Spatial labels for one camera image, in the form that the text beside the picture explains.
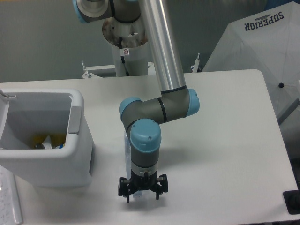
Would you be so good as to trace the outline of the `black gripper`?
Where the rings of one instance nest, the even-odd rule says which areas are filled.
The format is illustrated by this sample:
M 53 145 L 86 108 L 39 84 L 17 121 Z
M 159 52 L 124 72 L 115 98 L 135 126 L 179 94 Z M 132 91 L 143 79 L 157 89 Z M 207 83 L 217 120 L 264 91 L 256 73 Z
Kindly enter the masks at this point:
M 118 196 L 126 198 L 128 203 L 130 202 L 130 195 L 139 190 L 151 190 L 155 193 L 156 200 L 159 200 L 160 195 L 168 192 L 167 175 L 162 174 L 157 177 L 157 172 L 155 172 L 145 178 L 144 175 L 139 176 L 131 170 L 131 179 L 119 178 Z

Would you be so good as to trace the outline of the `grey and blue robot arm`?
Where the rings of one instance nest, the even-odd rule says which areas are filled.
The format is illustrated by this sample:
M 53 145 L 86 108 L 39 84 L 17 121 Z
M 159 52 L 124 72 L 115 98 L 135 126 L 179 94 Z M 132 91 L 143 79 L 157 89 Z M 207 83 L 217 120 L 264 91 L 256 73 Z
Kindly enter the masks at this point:
M 131 149 L 130 178 L 119 179 L 118 194 L 126 199 L 150 190 L 160 197 L 168 192 L 165 174 L 158 175 L 160 125 L 199 111 L 197 93 L 186 86 L 180 56 L 173 38 L 164 0 L 75 0 L 83 23 L 104 21 L 103 35 L 119 53 L 126 76 L 132 72 L 128 58 L 134 48 L 150 45 L 161 95 L 143 101 L 128 97 L 119 106 L 120 119 Z

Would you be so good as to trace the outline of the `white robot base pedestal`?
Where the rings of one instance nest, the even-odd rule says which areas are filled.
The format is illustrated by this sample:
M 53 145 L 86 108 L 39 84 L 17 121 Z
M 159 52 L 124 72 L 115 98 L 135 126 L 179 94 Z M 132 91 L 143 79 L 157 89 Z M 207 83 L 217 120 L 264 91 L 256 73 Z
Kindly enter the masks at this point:
M 103 23 L 102 32 L 112 48 L 117 77 L 148 74 L 149 44 L 142 18 L 132 23 L 108 18 Z

